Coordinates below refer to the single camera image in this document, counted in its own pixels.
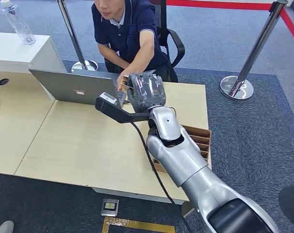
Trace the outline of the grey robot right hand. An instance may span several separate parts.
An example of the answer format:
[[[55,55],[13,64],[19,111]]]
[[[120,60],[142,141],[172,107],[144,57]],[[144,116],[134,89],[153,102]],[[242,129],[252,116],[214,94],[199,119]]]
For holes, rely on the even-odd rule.
[[[159,75],[153,73],[130,74],[127,79],[127,96],[136,113],[143,113],[154,106],[164,106],[165,92]]]

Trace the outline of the person's left hand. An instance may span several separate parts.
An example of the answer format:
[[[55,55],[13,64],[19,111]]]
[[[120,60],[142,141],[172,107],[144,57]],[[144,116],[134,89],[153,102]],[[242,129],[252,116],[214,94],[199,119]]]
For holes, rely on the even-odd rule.
[[[132,73],[132,71],[129,69],[122,71],[117,78],[117,90],[124,91],[125,88],[132,87],[131,78],[129,78],[129,75]]]

